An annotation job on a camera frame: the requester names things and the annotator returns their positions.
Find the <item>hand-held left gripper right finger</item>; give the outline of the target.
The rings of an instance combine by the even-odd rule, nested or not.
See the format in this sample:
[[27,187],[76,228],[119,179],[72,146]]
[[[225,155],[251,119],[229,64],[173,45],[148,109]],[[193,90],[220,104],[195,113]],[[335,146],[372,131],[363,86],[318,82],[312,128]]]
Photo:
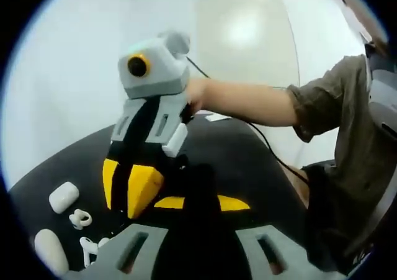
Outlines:
[[310,260],[295,196],[203,197],[204,279],[340,279]]

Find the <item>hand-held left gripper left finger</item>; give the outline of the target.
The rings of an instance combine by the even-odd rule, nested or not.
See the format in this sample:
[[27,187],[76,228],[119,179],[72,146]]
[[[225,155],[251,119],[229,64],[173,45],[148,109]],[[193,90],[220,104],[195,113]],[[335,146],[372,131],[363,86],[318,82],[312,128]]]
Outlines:
[[188,279],[192,270],[184,260],[192,255],[183,251],[187,244],[178,235],[179,225],[186,226],[182,215],[187,212],[186,197],[165,197],[156,205],[162,209],[180,210],[174,230],[149,225],[131,224],[97,249],[96,260],[81,271],[69,271],[62,279]]

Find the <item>person's right hand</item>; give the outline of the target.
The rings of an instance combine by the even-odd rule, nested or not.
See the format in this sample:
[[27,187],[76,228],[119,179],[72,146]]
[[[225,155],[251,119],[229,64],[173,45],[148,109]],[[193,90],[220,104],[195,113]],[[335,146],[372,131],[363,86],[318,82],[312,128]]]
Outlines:
[[187,83],[186,95],[191,115],[204,109],[207,81],[207,78],[190,78]]

